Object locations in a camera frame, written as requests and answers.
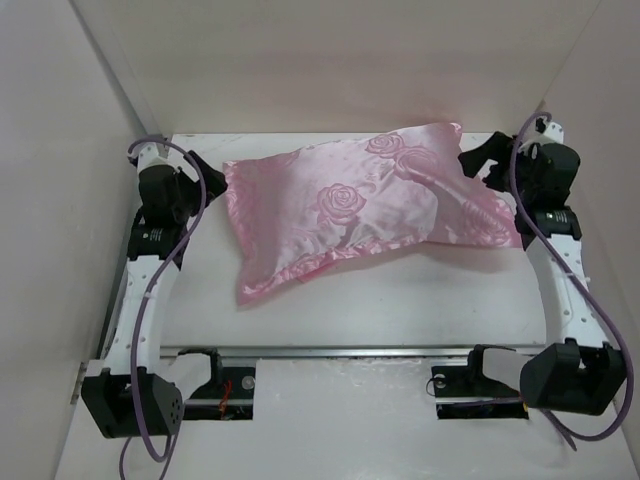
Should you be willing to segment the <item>pink pillowcase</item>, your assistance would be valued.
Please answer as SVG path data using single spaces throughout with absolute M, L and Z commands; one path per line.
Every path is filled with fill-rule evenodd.
M 423 242 L 519 247 L 509 204 L 463 173 L 461 138 L 460 125 L 431 123 L 226 162 L 237 303 Z

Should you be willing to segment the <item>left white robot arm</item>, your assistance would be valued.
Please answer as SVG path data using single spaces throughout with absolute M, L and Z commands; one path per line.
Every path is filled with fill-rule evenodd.
M 81 387 L 81 398 L 107 439 L 173 436 L 184 411 L 183 389 L 160 370 L 161 333 L 189 230 L 226 192 L 227 183 L 196 152 L 186 151 L 183 158 L 195 179 L 151 144 L 134 161 L 141 205 L 127 245 L 124 299 L 103 366 L 87 374 Z

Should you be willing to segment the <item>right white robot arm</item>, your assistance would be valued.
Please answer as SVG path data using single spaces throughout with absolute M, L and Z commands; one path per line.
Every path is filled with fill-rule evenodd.
M 540 134 L 516 146 L 493 133 L 458 159 L 468 177 L 487 162 L 485 185 L 521 200 L 515 226 L 534 268 L 546 321 L 547 345 L 527 357 L 506 347 L 476 346 L 463 370 L 466 387 L 484 394 L 498 382 L 532 408 L 599 416 L 627 377 L 622 352 L 612 346 L 581 291 L 582 230 L 568 205 L 579 155 L 563 136 Z

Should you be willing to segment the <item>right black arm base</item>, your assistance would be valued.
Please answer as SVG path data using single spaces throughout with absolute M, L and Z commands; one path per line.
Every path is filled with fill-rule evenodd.
M 528 420 L 519 393 L 483 373 L 483 354 L 488 349 L 513 352 L 497 345 L 479 344 L 467 355 L 465 365 L 435 365 L 426 393 L 436 399 L 438 420 Z

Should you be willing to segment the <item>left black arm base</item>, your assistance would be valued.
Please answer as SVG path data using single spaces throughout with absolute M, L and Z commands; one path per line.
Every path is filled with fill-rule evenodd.
M 256 368 L 231 365 L 216 348 L 183 349 L 178 356 L 195 354 L 208 359 L 206 382 L 186 400 L 186 421 L 250 421 L 253 419 Z

